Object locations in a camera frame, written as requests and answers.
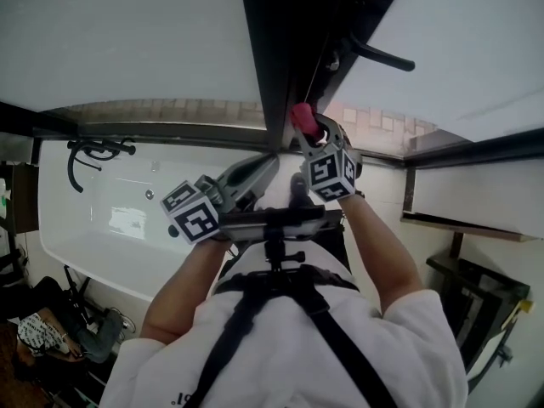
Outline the brown wooden cabinet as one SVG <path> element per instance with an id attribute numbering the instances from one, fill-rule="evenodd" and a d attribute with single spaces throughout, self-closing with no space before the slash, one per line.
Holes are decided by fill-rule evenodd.
<path id="1" fill-rule="evenodd" d="M 15 234 L 38 230 L 38 167 L 20 164 L 13 167 L 12 212 Z"/>

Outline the black trousers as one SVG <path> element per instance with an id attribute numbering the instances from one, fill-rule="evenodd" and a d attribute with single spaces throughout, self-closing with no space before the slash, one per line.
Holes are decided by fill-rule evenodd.
<path id="1" fill-rule="evenodd" d="M 345 246 L 344 231 L 345 228 L 342 224 L 335 224 L 331 228 L 318 232 L 313 238 L 313 242 L 329 252 L 346 269 L 350 280 L 353 281 L 354 277 Z"/>

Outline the black shoe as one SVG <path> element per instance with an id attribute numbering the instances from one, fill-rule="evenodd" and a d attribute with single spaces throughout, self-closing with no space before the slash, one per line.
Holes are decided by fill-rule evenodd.
<path id="1" fill-rule="evenodd" d="M 309 207 L 313 204 L 309 197 L 309 187 L 301 173 L 294 173 L 290 182 L 290 208 Z"/>

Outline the pink cleaning cloth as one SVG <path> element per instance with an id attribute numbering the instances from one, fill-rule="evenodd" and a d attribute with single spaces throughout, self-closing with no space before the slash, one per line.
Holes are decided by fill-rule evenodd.
<path id="1" fill-rule="evenodd" d="M 295 129 L 313 141 L 325 136 L 324 130 L 315 119 L 314 110 L 308 103 L 295 104 L 291 109 L 291 122 Z"/>

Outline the person's left forearm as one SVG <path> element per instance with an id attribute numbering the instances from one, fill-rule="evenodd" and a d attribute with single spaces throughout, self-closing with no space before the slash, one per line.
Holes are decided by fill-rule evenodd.
<path id="1" fill-rule="evenodd" d="M 196 309 L 221 269 L 229 241 L 205 240 L 196 244 L 147 309 L 140 336 L 166 345 L 193 326 Z"/>

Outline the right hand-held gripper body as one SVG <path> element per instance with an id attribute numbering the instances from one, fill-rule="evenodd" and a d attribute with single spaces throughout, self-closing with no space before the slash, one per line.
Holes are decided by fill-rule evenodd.
<path id="1" fill-rule="evenodd" d="M 322 201 L 336 201 L 357 192 L 356 179 L 361 175 L 361 155 L 343 137 L 342 145 L 321 157 L 304 157 L 300 171 Z"/>

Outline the black window frame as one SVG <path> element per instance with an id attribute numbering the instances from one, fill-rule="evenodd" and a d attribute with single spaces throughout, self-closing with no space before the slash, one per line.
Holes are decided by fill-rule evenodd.
<path id="1" fill-rule="evenodd" d="M 314 80 L 317 110 L 354 147 L 409 158 L 505 137 L 544 139 L 544 0 L 393 0 L 376 26 L 362 0 Z M 364 59 L 349 35 L 416 63 Z"/>

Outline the black bathtub faucet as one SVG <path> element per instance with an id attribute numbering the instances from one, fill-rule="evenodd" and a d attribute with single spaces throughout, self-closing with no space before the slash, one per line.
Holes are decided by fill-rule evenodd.
<path id="1" fill-rule="evenodd" d="M 75 139 L 69 140 L 66 145 L 70 151 L 67 162 L 67 175 L 72 188 L 78 193 L 83 192 L 83 187 L 77 182 L 75 176 L 75 164 L 101 172 L 101 164 L 108 162 L 121 153 L 133 156 L 136 152 L 135 140 L 124 138 L 120 141 L 109 139 Z"/>

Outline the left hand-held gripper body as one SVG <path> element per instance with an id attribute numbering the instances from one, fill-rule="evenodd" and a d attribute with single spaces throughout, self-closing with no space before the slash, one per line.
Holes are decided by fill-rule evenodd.
<path id="1" fill-rule="evenodd" d="M 182 182 L 160 204 L 170 225 L 187 243 L 196 244 L 219 232 L 221 214 L 244 212 L 256 201 L 247 198 L 236 202 L 228 195 L 228 187 L 222 188 L 216 179 L 202 175 L 195 183 Z"/>

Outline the black chest harness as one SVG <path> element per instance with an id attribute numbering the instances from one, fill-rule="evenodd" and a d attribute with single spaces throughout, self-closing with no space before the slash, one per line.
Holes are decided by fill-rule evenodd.
<path id="1" fill-rule="evenodd" d="M 331 271 L 306 264 L 303 251 L 287 255 L 282 240 L 266 241 L 264 251 L 271 269 L 233 275 L 215 289 L 216 294 L 240 292 L 242 298 L 224 324 L 203 366 L 196 390 L 184 408 L 200 408 L 220 373 L 252 331 L 256 316 L 267 302 L 280 297 L 291 298 L 310 318 L 370 408 L 398 408 L 370 361 L 336 322 L 330 305 L 316 289 L 334 286 L 354 290 L 355 285 Z"/>

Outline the black window handle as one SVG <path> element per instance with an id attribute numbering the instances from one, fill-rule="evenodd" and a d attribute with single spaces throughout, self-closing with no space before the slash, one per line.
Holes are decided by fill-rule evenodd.
<path id="1" fill-rule="evenodd" d="M 360 41 L 353 33 L 349 35 L 349 41 L 351 42 L 351 50 L 364 59 L 371 60 L 377 62 L 378 64 L 386 65 L 404 72 L 411 72 L 416 68 L 416 63 L 414 61 L 403 59 L 383 52 L 377 48 L 373 48 Z"/>

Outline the person in white shirt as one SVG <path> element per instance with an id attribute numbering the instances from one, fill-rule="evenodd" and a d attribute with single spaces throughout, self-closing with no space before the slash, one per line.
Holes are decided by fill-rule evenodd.
<path id="1" fill-rule="evenodd" d="M 465 408 L 468 381 L 439 295 L 408 294 L 380 313 L 358 292 L 323 286 L 331 314 L 369 360 L 398 408 Z M 100 408 L 173 408 L 194 394 L 241 295 L 210 297 L 171 344 L 125 342 Z M 201 408 L 369 408 L 313 322 L 290 298 L 268 302 Z"/>

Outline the person's right forearm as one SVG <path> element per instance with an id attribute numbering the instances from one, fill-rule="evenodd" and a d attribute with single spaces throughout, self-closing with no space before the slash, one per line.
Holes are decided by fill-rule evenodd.
<path id="1" fill-rule="evenodd" d="M 379 296 L 381 311 L 423 289 L 415 261 L 394 232 L 362 195 L 344 197 L 339 205 L 348 220 L 367 274 Z"/>

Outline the white bathtub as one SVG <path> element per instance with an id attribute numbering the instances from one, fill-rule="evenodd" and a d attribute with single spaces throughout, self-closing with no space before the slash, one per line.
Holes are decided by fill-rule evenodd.
<path id="1" fill-rule="evenodd" d="M 190 245 L 168 234 L 160 200 L 183 180 L 216 178 L 249 150 L 170 144 L 137 144 L 96 171 L 75 164 L 75 191 L 68 179 L 65 141 L 42 144 L 38 208 L 46 252 L 80 273 L 150 301 L 183 263 Z M 154 198 L 145 198 L 153 190 Z"/>

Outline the black metal rack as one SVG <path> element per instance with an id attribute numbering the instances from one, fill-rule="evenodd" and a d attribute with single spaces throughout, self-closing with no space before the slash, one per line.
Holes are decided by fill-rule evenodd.
<path id="1" fill-rule="evenodd" d="M 461 352 L 467 379 L 484 374 L 512 331 L 530 287 L 464 258 L 435 255 L 427 265 L 442 276 L 439 295 Z"/>

